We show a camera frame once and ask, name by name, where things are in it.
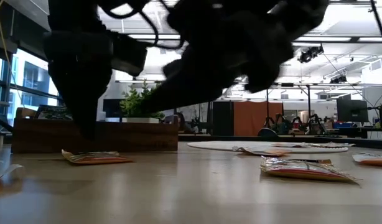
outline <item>person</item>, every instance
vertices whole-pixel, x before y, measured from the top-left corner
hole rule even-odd
[[[192,129],[191,125],[185,122],[183,113],[177,112],[175,115],[177,115],[179,119],[179,131],[184,131],[184,133],[194,133],[194,130]]]

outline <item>green plant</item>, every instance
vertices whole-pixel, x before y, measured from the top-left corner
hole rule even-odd
[[[150,97],[155,91],[155,88],[148,89],[148,84],[146,81],[142,84],[142,92],[139,93],[135,88],[131,88],[129,93],[123,92],[124,99],[119,103],[123,115],[127,118],[159,118],[163,119],[165,115],[162,112],[156,113],[143,113],[140,110],[140,103],[143,99]]]

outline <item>computer monitor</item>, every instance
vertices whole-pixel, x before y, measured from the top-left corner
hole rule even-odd
[[[338,120],[344,122],[369,122],[366,102],[363,100],[336,100]]]

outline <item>desk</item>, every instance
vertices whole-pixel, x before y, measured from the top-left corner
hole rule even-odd
[[[4,224],[300,224],[382,223],[382,168],[355,164],[352,147],[331,159],[360,185],[262,176],[258,156],[189,148],[126,153],[130,164],[72,166],[60,154],[0,151],[0,166],[26,168],[22,182],[0,186]]]
[[[350,138],[363,138],[368,139],[368,131],[378,131],[382,132],[380,128],[339,128],[339,129],[328,129],[329,133],[337,133],[338,135],[348,136]]]
[[[319,135],[319,134],[295,134],[295,136],[293,135],[279,135],[278,137],[282,137],[282,138],[317,138],[317,137],[320,137],[320,138],[324,138],[325,135]],[[339,136],[337,135],[336,137],[338,138],[347,138],[347,136]]]
[[[179,133],[179,136],[210,136],[210,134],[184,134],[184,133]]]

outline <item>orange partition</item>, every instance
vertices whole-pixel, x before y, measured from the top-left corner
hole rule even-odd
[[[257,136],[266,121],[267,102],[234,102],[234,135]],[[269,115],[273,120],[282,114],[282,103],[269,103]]]

